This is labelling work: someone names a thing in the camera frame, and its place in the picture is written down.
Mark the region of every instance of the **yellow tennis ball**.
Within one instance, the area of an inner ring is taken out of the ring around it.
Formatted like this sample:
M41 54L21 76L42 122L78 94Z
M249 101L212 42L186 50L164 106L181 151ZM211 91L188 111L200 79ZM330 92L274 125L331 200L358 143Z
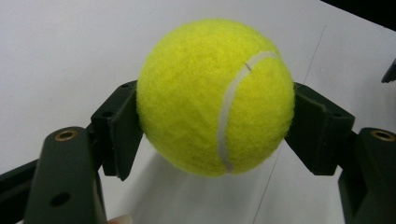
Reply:
M207 19L166 35L137 81L148 140L176 167L197 175L240 174L286 135L293 82L276 46L237 21Z

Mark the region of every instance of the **fuzzy yellow felt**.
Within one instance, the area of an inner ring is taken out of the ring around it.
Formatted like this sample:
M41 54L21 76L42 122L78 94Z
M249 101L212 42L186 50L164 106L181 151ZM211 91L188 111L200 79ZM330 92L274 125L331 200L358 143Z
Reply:
M267 159L287 134L293 83L276 46L237 21L206 19L167 34L137 82L148 140L197 175L240 174Z

